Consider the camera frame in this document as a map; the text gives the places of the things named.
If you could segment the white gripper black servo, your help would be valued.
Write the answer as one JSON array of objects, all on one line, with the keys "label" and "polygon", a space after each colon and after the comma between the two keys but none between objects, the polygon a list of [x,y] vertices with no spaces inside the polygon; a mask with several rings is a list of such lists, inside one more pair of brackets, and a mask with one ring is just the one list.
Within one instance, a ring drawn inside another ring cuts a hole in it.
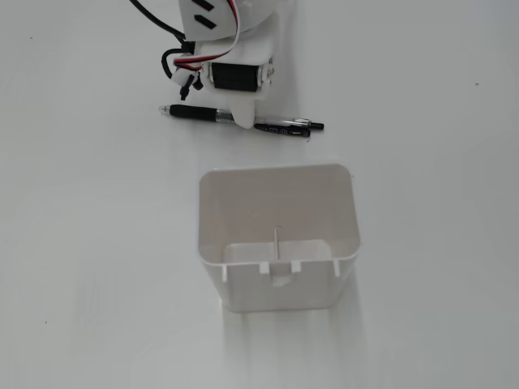
[{"label": "white gripper black servo", "polygon": [[202,65],[201,81],[209,91],[252,99],[231,101],[234,122],[244,129],[255,124],[254,100],[264,100],[272,86],[275,48],[269,36],[242,37],[229,53]]}]

